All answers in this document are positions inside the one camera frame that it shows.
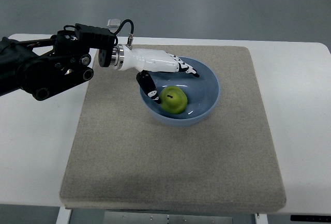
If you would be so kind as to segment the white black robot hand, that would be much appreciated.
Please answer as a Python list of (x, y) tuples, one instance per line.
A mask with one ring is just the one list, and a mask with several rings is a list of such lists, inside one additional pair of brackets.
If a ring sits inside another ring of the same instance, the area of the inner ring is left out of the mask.
[(157, 104), (160, 104), (161, 100), (152, 76), (149, 75), (150, 72), (184, 72), (197, 78), (200, 76), (191, 65), (176, 55), (163, 50), (130, 49), (123, 45), (117, 45), (113, 48), (110, 65), (119, 71), (136, 69), (138, 71), (136, 80), (140, 88), (146, 96)]

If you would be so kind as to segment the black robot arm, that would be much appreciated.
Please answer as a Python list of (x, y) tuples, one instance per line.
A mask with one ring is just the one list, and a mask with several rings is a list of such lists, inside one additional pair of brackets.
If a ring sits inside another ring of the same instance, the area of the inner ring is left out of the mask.
[(1, 95), (21, 89), (43, 101), (89, 81), (90, 49), (112, 50), (117, 36), (107, 28), (66, 25), (48, 39), (1, 40)]

